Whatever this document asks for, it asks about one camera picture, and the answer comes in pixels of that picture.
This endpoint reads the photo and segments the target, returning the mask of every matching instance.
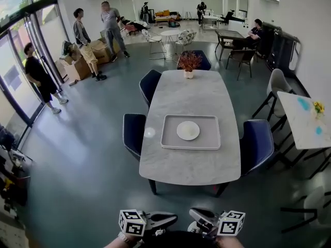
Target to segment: hand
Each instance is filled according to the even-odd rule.
[[[217,237],[216,242],[220,248],[244,248],[235,237]]]

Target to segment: white sneaker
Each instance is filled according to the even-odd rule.
[[[200,231],[200,228],[197,226],[197,222],[193,221],[187,228],[187,231],[190,233],[198,234]]]
[[[61,109],[58,109],[57,107],[55,107],[54,109],[52,109],[52,113],[53,114],[58,114],[61,112]]]
[[[66,99],[66,98],[61,98],[58,102],[60,103],[60,105],[62,105],[62,104],[67,103],[68,101],[69,101],[69,100]]]

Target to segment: dried flower arrangement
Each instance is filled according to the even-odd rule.
[[[186,72],[192,72],[194,69],[199,67],[201,61],[201,55],[196,56],[194,52],[189,51],[180,56],[178,66]]]

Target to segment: flower vase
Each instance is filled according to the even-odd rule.
[[[192,79],[193,76],[194,76],[193,71],[191,71],[191,72],[184,71],[184,78],[186,78],[186,79]]]

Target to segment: man in gray shirt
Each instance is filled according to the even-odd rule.
[[[116,8],[110,8],[107,1],[101,4],[101,10],[101,20],[104,23],[106,41],[112,54],[111,62],[113,63],[117,59],[116,53],[114,51],[113,39],[118,42],[118,45],[123,51],[124,56],[129,58],[130,54],[126,51],[126,47],[121,36],[121,31],[119,30],[119,26],[117,24],[121,20],[118,10]]]

